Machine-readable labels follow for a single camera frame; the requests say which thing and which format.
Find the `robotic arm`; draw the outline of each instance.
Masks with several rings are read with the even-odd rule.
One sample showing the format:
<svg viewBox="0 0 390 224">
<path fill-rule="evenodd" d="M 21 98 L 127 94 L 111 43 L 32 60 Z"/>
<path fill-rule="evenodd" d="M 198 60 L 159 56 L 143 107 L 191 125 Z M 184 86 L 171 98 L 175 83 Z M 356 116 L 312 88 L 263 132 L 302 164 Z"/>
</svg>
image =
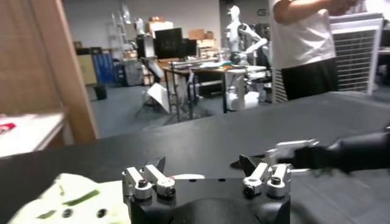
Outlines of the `robotic arm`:
<svg viewBox="0 0 390 224">
<path fill-rule="evenodd" d="M 238 31 L 240 34 L 245 35 L 249 38 L 252 39 L 255 43 L 248 47 L 246 51 L 244 52 L 245 54 L 251 54 L 260 47 L 264 46 L 267 44 L 267 39 L 260 37 L 255 31 L 253 31 L 247 24 L 242 24 L 239 26 Z"/>
<path fill-rule="evenodd" d="M 331 145 L 306 144 L 292 150 L 269 150 L 266 154 L 277 163 L 289 163 L 296 169 L 339 169 L 345 173 L 388 169 L 390 125 L 383 131 L 339 138 Z"/>
</svg>

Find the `white t-shirt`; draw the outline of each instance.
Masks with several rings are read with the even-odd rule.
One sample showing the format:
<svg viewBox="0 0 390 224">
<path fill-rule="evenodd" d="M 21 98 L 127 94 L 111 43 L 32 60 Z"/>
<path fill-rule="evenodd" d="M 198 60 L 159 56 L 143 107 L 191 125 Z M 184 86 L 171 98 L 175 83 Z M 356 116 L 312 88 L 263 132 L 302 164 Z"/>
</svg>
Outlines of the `white t-shirt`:
<svg viewBox="0 0 390 224">
<path fill-rule="evenodd" d="M 269 0 L 273 67 L 292 68 L 336 57 L 335 44 L 327 10 L 320 10 L 297 23 L 279 24 L 274 19 L 274 5 Z"/>
</svg>

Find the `metal clamp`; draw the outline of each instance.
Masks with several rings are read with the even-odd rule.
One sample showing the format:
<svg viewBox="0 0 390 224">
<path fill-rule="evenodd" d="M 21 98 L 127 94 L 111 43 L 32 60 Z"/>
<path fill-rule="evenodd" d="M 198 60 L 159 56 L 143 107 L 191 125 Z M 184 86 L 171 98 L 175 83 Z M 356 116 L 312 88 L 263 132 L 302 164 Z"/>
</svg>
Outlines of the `metal clamp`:
<svg viewBox="0 0 390 224">
<path fill-rule="evenodd" d="M 125 197 L 134 195 L 136 199 L 146 200 L 152 197 L 152 185 L 131 167 L 122 173 L 122 192 Z"/>
<path fill-rule="evenodd" d="M 167 198 L 175 196 L 175 181 L 164 176 L 155 166 L 145 166 L 143 175 L 145 179 L 156 185 L 156 192 L 159 196 Z"/>
<path fill-rule="evenodd" d="M 244 178 L 244 194 L 248 197 L 258 195 L 263 190 L 263 182 L 268 179 L 268 164 L 259 163 L 251 176 Z"/>
<path fill-rule="evenodd" d="M 290 153 L 294 152 L 294 149 L 300 149 L 303 147 L 315 146 L 319 142 L 315 139 L 292 141 L 292 142 L 281 142 L 276 145 L 276 149 L 270 149 L 265 152 L 266 162 L 273 166 L 278 163 L 278 158 L 287 157 Z"/>
<path fill-rule="evenodd" d="M 278 164 L 269 168 L 273 173 L 267 181 L 267 194 L 270 197 L 282 198 L 291 187 L 291 170 L 287 164 Z"/>
</svg>

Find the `white table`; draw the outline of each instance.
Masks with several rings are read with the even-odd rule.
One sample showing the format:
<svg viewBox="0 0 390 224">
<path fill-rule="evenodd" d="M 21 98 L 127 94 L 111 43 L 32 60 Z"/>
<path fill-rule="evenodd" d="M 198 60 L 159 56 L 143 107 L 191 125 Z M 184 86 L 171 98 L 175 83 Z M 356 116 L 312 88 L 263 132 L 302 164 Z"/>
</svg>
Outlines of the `white table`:
<svg viewBox="0 0 390 224">
<path fill-rule="evenodd" d="M 0 135 L 0 158 L 45 149 L 62 129 L 64 121 L 65 114 L 60 112 L 0 117 L 0 125 L 16 125 Z"/>
</svg>

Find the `white machine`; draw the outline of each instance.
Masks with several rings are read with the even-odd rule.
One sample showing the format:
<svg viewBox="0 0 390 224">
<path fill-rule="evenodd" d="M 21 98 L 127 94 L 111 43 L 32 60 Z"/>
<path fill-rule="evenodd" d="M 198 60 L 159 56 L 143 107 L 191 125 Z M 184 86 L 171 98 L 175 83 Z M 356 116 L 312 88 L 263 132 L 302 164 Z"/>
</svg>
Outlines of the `white machine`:
<svg viewBox="0 0 390 224">
<path fill-rule="evenodd" d="M 137 35 L 145 35 L 144 21 L 141 18 L 134 19 L 134 29 Z"/>
<path fill-rule="evenodd" d="M 267 44 L 267 39 L 260 37 L 254 32 L 247 24 L 242 23 L 239 20 L 240 10 L 239 7 L 234 5 L 230 8 L 228 14 L 231 17 L 230 24 L 226 27 L 226 37 L 228 47 L 230 49 L 230 60 L 234 65 L 249 65 L 247 62 L 248 54 L 256 54 L 256 50 Z M 250 39 L 252 44 L 247 47 L 244 44 L 244 39 Z M 227 77 L 227 83 L 237 83 L 240 87 L 228 86 L 229 92 L 227 95 L 227 107 L 229 110 L 243 110 L 252 107 L 256 107 L 259 102 L 260 93 L 255 91 L 249 91 L 245 94 L 243 99 L 240 99 L 236 89 L 244 89 L 244 75 L 241 74 L 239 77 Z"/>
</svg>

